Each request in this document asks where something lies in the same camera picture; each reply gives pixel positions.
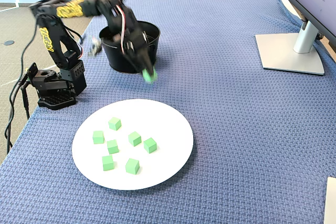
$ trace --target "green foam cube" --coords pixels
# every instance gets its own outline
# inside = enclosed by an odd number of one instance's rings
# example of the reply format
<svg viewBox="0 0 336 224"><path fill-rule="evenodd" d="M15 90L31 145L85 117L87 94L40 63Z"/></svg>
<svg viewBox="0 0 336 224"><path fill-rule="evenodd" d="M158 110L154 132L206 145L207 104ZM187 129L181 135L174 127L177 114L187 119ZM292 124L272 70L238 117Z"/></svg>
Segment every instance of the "green foam cube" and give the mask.
<svg viewBox="0 0 336 224"><path fill-rule="evenodd" d="M110 127L110 129L117 131L121 127L120 119L119 118L112 118L109 121L109 127Z"/></svg>
<svg viewBox="0 0 336 224"><path fill-rule="evenodd" d="M103 131L94 131L93 132L93 143L94 144L103 144L104 143L104 132Z"/></svg>
<svg viewBox="0 0 336 224"><path fill-rule="evenodd" d="M117 140L107 141L107 150L110 154L114 154L119 152Z"/></svg>
<svg viewBox="0 0 336 224"><path fill-rule="evenodd" d="M148 153L156 151L156 141L153 138L149 138L143 142L143 147Z"/></svg>
<svg viewBox="0 0 336 224"><path fill-rule="evenodd" d="M149 75L147 69L142 70L142 77L145 80L145 82L147 82L147 83L152 84L154 81L156 81L157 80L157 75L158 74L156 73L154 68L153 68L153 75L152 76Z"/></svg>
<svg viewBox="0 0 336 224"><path fill-rule="evenodd" d="M126 163L126 172L130 174L136 174L140 168L139 161L135 159L128 159Z"/></svg>
<svg viewBox="0 0 336 224"><path fill-rule="evenodd" d="M113 170L114 163L111 155L102 157L103 161L103 170Z"/></svg>
<svg viewBox="0 0 336 224"><path fill-rule="evenodd" d="M137 146L141 143L141 136L136 131L134 131L128 135L128 141L131 143L131 145Z"/></svg>

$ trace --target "black bucket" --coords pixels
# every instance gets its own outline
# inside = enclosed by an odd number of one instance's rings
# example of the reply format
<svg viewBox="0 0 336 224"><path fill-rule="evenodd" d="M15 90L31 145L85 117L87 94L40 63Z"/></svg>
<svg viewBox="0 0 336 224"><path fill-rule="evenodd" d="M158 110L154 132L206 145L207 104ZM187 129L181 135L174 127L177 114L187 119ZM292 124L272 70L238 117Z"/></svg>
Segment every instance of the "black bucket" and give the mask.
<svg viewBox="0 0 336 224"><path fill-rule="evenodd" d="M148 39L148 54L152 64L156 62L156 51L159 43L160 30L156 25L145 21L138 21L142 29L146 32ZM113 41L113 36L119 31L111 32L109 27L105 27L99 34L101 43L110 66L116 71L123 73L138 73L135 68L126 60L121 53L120 41Z"/></svg>

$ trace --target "monitor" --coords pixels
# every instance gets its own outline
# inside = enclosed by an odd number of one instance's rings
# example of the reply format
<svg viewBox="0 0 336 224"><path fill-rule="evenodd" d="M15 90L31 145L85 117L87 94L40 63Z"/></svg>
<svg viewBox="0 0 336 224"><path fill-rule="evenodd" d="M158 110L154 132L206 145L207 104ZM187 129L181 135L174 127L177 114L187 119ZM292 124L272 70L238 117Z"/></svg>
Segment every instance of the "monitor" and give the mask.
<svg viewBox="0 0 336 224"><path fill-rule="evenodd" d="M257 35L264 68L324 74L323 65L312 46L318 31L336 44L336 0L289 0L309 21L298 34ZM270 44L276 40L282 47Z"/></svg>

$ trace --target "silver monitor base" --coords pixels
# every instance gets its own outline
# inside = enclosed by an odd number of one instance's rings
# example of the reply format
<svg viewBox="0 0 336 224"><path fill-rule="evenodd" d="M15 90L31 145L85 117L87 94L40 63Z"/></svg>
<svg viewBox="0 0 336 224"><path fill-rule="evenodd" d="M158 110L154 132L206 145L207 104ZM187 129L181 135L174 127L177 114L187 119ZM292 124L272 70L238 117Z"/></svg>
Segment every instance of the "silver monitor base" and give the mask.
<svg viewBox="0 0 336 224"><path fill-rule="evenodd" d="M294 51L298 35L256 35L263 68L324 75L321 58L314 46L307 54Z"/></svg>

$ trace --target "table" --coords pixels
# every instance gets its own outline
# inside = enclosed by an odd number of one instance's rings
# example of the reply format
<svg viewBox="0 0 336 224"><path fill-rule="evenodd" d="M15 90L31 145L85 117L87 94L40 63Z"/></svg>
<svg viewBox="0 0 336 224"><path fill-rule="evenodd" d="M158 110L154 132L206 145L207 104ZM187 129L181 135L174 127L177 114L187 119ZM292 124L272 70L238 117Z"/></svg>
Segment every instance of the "table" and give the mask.
<svg viewBox="0 0 336 224"><path fill-rule="evenodd" d="M300 29L280 0L126 4L161 30L157 82L112 71L103 52L84 57L78 104L38 108L0 167L2 222L323 223L327 177L336 176L336 64L322 44L325 76L265 70L255 34ZM94 18L85 33L105 25ZM179 110L194 149L164 183L106 189L76 169L72 138L94 111L132 98Z"/></svg>

